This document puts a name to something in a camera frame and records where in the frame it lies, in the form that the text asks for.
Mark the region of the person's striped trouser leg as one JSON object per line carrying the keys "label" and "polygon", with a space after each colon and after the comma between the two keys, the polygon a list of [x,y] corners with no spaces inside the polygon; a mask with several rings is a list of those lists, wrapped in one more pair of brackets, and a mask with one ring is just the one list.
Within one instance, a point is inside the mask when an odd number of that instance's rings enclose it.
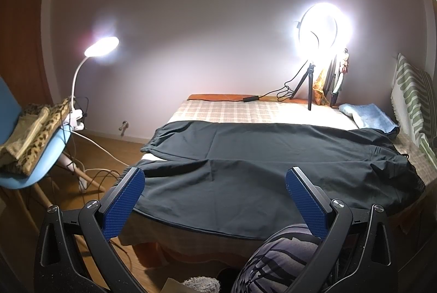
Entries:
{"label": "person's striped trouser leg", "polygon": [[233,292],[285,292],[312,260],[321,239],[307,225],[287,226],[271,235],[236,278]]}

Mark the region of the folded blue towel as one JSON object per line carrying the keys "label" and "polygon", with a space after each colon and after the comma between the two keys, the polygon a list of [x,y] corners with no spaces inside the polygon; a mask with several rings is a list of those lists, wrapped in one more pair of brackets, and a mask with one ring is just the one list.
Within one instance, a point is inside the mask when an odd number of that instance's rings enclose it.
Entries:
{"label": "folded blue towel", "polygon": [[385,134],[391,135],[397,135],[399,133],[399,126],[375,104],[342,104],[338,109],[351,118],[360,129],[378,129]]}

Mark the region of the leopard print cloth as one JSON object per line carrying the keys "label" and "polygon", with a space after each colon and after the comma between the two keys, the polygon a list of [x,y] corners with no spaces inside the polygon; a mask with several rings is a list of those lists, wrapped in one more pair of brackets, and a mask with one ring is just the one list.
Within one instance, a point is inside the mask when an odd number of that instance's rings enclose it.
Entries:
{"label": "leopard print cloth", "polygon": [[58,104],[28,104],[10,137],[1,145],[1,169],[30,176],[42,153],[69,114],[70,97]]}

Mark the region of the orange patterned cloth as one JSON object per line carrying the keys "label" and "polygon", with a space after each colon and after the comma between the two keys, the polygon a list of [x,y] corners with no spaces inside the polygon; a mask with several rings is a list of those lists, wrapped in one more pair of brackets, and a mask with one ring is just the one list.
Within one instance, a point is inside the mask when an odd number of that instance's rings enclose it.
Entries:
{"label": "orange patterned cloth", "polygon": [[327,69],[323,69],[312,85],[312,101],[317,105],[327,105],[328,100],[324,94],[324,85],[327,78]]}

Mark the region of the green striped white cushion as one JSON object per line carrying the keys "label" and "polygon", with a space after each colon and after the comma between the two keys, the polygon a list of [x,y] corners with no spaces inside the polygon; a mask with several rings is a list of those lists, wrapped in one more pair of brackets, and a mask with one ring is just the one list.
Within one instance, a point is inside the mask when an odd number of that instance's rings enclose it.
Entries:
{"label": "green striped white cushion", "polygon": [[436,163],[436,94],[430,75],[398,54],[391,92],[401,131]]}

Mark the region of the blue plastic chair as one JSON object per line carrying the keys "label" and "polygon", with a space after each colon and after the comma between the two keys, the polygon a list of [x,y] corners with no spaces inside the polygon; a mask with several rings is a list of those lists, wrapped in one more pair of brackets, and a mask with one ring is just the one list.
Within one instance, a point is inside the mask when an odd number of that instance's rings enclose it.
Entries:
{"label": "blue plastic chair", "polygon": [[39,229],[20,190],[32,188],[43,207],[50,207],[52,203],[39,182],[55,164],[59,163],[99,192],[106,191],[64,154],[70,135],[70,99],[54,105],[30,104],[23,108],[6,82],[1,81],[1,187],[12,191],[35,232]]}

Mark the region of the white clip desk lamp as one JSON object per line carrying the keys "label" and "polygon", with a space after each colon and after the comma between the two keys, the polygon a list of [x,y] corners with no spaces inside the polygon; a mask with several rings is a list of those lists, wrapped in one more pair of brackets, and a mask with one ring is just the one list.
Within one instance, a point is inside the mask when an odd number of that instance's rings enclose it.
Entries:
{"label": "white clip desk lamp", "polygon": [[86,106],[79,105],[80,96],[89,96],[92,86],[96,85],[95,78],[100,76],[98,66],[106,63],[116,53],[120,44],[117,36],[107,34],[96,37],[83,52],[82,60],[78,63],[71,82],[69,114],[64,125],[72,131],[81,131],[85,128]]}

